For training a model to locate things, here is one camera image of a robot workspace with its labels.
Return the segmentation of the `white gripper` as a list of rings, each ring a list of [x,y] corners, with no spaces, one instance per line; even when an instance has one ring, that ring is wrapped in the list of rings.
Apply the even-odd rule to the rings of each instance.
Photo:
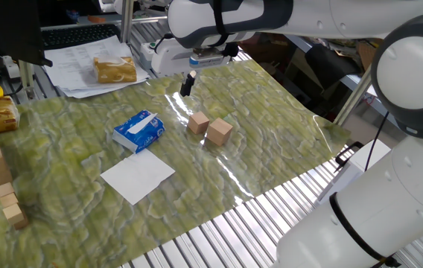
[[[223,66],[235,56],[235,44],[218,47],[184,48],[174,38],[164,38],[150,44],[151,68],[160,76],[188,73],[182,80],[180,95],[191,94],[191,88],[201,69]]]

